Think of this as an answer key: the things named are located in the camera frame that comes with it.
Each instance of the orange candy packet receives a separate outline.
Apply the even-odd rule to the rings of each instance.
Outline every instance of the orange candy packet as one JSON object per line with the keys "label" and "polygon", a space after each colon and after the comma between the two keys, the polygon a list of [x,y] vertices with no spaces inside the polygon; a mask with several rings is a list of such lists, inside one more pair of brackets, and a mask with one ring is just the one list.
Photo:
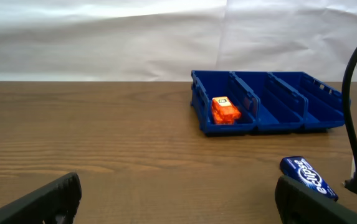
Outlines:
{"label": "orange candy packet", "polygon": [[234,121],[240,118],[240,111],[226,96],[212,99],[211,112],[215,124],[234,124]]}

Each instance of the wooden table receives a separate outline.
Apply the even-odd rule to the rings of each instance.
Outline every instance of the wooden table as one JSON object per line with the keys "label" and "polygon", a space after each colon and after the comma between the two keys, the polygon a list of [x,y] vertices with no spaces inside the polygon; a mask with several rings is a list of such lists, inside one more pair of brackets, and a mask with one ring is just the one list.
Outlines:
{"label": "wooden table", "polygon": [[278,165],[301,155],[357,212],[345,127],[207,138],[190,85],[0,82],[0,207],[76,171],[75,223],[280,223]]}

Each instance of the black wire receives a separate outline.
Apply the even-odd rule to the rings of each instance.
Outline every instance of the black wire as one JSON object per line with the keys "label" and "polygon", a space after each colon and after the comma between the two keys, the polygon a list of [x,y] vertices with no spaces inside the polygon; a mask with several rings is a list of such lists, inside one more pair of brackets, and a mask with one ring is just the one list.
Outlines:
{"label": "black wire", "polygon": [[351,150],[353,151],[354,163],[355,163],[355,176],[357,179],[357,136],[354,130],[353,120],[351,119],[350,111],[350,84],[351,77],[357,64],[357,48],[353,52],[350,60],[348,61],[345,76],[343,78],[343,84],[341,86],[341,92],[343,95],[343,114],[346,123],[347,135],[350,140]]}

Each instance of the white sheet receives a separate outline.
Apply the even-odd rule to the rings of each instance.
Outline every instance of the white sheet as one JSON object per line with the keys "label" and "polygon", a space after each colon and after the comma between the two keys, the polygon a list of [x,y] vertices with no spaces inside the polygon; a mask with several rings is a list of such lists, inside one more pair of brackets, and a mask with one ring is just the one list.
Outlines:
{"label": "white sheet", "polygon": [[190,81],[220,69],[341,81],[356,45],[350,0],[0,0],[0,80]]}

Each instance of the white fabric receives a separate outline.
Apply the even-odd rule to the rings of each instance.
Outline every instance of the white fabric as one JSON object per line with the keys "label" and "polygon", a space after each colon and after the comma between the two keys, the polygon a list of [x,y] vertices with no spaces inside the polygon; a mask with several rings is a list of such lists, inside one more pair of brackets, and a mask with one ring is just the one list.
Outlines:
{"label": "white fabric", "polygon": [[0,80],[190,81],[219,69],[341,81],[356,45],[353,0],[0,0]]}

